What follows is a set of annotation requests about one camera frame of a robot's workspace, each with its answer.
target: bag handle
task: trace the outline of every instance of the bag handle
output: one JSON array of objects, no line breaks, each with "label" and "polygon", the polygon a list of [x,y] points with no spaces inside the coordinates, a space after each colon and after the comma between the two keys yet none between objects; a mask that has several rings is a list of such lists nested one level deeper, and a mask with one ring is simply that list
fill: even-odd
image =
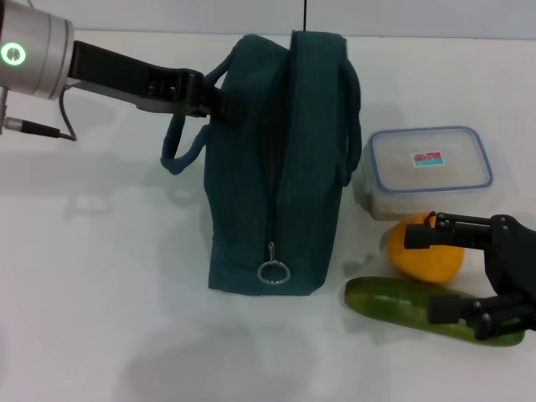
[{"label": "bag handle", "polygon": [[[235,58],[234,51],[235,50],[233,49],[229,56],[227,56],[227,58],[218,67],[204,76],[204,85],[216,85],[221,76],[225,74],[231,66],[231,63]],[[178,150],[178,144],[181,142],[181,136],[183,135],[185,121],[186,117],[184,115],[173,115],[162,145],[162,156],[160,158],[160,163],[172,175],[180,174],[185,168],[190,166],[193,161],[197,159],[201,153],[201,150],[207,144],[207,140],[209,139],[209,126],[204,126],[199,134],[195,137],[195,140],[193,140],[193,144],[190,149],[181,157],[175,157],[175,154]]]},{"label": "bag handle", "polygon": [[349,130],[348,152],[340,156],[337,163],[338,181],[344,186],[350,184],[352,172],[358,167],[361,158],[361,125],[359,124],[359,111],[361,110],[361,91],[359,89],[358,75],[348,59],[344,59],[341,65],[341,74],[345,78],[349,88]]}]

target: cucumber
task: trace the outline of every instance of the cucumber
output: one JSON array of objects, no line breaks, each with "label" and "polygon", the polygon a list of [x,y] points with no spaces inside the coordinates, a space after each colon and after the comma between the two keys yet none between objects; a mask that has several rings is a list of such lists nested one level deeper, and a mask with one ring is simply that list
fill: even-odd
[{"label": "cucumber", "polygon": [[502,335],[478,341],[464,320],[457,324],[430,324],[426,318],[430,296],[457,294],[474,297],[462,291],[425,283],[404,281],[380,276],[363,276],[346,284],[344,301],[355,312],[376,320],[404,327],[438,333],[463,341],[490,346],[514,346],[523,341],[525,332]]}]

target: container lid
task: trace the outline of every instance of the container lid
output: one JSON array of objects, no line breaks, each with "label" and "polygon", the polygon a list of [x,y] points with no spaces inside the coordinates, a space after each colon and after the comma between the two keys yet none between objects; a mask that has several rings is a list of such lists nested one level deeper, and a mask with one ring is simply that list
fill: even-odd
[{"label": "container lid", "polygon": [[384,191],[424,193],[492,185],[486,151],[469,127],[379,131],[368,143],[376,179]]}]

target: zipper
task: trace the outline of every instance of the zipper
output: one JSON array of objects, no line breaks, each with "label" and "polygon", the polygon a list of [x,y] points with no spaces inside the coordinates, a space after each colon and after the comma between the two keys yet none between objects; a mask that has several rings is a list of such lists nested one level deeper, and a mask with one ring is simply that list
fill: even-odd
[{"label": "zipper", "polygon": [[264,261],[275,259],[277,245],[277,196],[285,162],[290,120],[287,83],[286,70],[281,75],[277,92],[268,101],[261,124],[259,151],[267,197]]}]

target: black cable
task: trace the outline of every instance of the black cable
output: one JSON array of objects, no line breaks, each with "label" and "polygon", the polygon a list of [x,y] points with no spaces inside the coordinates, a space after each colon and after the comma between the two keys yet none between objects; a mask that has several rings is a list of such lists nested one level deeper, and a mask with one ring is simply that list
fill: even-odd
[{"label": "black cable", "polygon": [[21,120],[20,132],[49,138],[61,138],[62,135],[59,132],[59,128],[45,126],[28,120]]},{"label": "black cable", "polygon": [[71,126],[69,117],[67,117],[67,113],[65,113],[64,95],[68,89],[69,88],[64,88],[61,91],[61,94],[59,94],[59,112],[61,113],[61,116],[64,119],[65,125],[67,126],[67,130],[69,130],[70,136],[67,136],[66,134],[60,134],[59,137],[64,138],[66,140],[78,141],[78,137],[76,136],[75,129],[73,129],[73,127]]}]

